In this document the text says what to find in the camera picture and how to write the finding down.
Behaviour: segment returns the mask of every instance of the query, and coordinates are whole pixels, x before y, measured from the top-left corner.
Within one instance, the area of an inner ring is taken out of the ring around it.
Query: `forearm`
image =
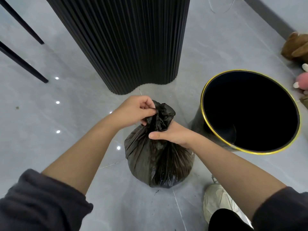
[[[86,194],[118,130],[107,116],[49,165],[42,174],[64,182]]]
[[[247,160],[194,133],[191,149],[234,199],[249,219],[271,195],[286,187],[281,181]]]

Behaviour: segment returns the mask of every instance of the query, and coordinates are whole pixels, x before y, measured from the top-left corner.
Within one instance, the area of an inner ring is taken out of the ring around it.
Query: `pant leg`
[[[225,208],[218,209],[212,215],[209,223],[209,231],[229,230],[251,231],[251,228],[233,211]]]

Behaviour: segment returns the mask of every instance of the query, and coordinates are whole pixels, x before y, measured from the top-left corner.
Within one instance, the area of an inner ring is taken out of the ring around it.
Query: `left hand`
[[[134,95],[125,100],[116,110],[109,116],[114,120],[114,124],[120,129],[131,126],[138,121],[143,125],[143,120],[156,114],[154,102],[146,95]]]

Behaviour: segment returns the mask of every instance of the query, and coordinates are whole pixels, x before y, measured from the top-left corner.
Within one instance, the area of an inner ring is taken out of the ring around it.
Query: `baseboard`
[[[274,13],[261,0],[244,0],[258,15],[261,16],[272,28],[274,28],[279,35],[287,39],[289,35],[295,31],[282,18]]]

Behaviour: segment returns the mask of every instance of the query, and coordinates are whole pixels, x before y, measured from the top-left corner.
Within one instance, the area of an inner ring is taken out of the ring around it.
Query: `pink plush toy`
[[[294,88],[300,88],[304,90],[304,94],[308,94],[308,65],[304,64],[303,69],[307,72],[301,73],[297,78],[296,82],[293,84]]]

